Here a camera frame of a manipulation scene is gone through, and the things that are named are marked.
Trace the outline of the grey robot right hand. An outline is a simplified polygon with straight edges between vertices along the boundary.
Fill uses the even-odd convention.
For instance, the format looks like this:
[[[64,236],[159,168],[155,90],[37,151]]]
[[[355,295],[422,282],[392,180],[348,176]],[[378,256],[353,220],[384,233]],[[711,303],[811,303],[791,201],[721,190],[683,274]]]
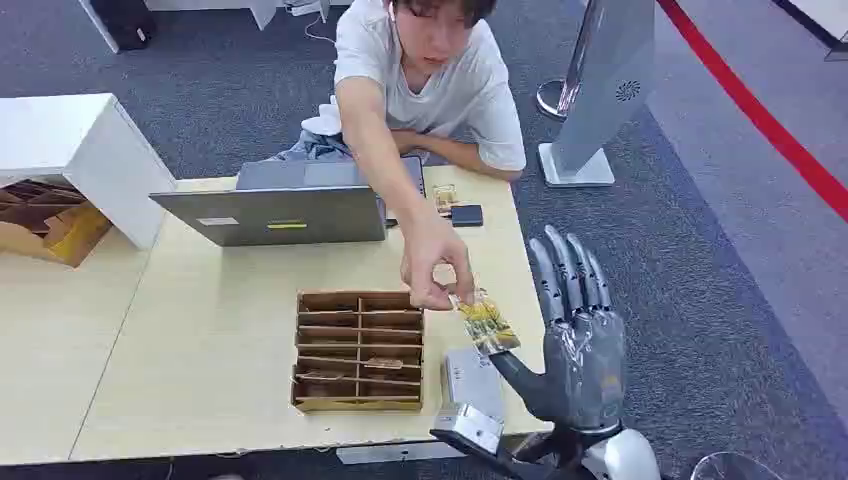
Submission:
[[[544,370],[509,351],[490,360],[535,418],[578,432],[614,431],[625,396],[624,321],[594,253],[552,225],[544,234],[529,241],[540,276]]]

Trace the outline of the person's right hand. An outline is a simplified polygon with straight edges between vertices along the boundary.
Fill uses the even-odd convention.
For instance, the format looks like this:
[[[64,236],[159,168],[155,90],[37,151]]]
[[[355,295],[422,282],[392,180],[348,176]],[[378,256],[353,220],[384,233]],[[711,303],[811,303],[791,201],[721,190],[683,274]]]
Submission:
[[[438,215],[407,218],[399,222],[404,237],[401,279],[409,287],[413,306],[444,311],[453,308],[450,297],[458,296],[466,303],[475,290],[469,252],[466,244],[450,224]],[[449,265],[455,281],[443,284],[435,280],[434,269]]]

